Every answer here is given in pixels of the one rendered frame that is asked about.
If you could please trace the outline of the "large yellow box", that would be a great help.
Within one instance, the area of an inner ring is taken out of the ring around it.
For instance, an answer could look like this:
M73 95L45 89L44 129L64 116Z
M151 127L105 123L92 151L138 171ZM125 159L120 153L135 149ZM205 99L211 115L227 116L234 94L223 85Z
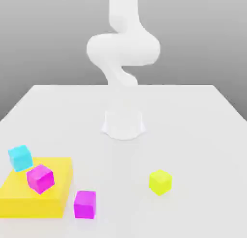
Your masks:
M38 194L28 186L26 173L43 164L53 171L55 184ZM0 187L0 218L61 218L73 178L72 158L33 158L33 166L12 170Z

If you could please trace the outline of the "small lime cube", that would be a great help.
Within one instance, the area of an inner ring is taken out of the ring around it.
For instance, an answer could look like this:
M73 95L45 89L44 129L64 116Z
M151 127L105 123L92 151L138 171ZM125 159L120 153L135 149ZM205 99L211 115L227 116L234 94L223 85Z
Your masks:
M149 188L157 195L169 191L172 186L172 176L162 169L158 169L149 175Z

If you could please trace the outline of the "small magenta cube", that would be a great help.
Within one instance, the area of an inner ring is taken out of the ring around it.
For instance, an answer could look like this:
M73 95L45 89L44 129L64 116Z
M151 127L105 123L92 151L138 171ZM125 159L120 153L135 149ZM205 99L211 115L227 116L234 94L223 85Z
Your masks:
M55 184L53 171L43 164L35 166L26 173L28 186L42 194Z
M96 192L77 191L74 200L75 218L94 219L96 213Z

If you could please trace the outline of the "small cyan cube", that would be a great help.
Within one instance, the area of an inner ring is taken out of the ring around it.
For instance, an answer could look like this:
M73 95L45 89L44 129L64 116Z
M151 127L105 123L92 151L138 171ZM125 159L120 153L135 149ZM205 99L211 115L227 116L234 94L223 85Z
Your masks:
M8 150L8 155L10 163L16 172L33 166L31 152L25 145Z

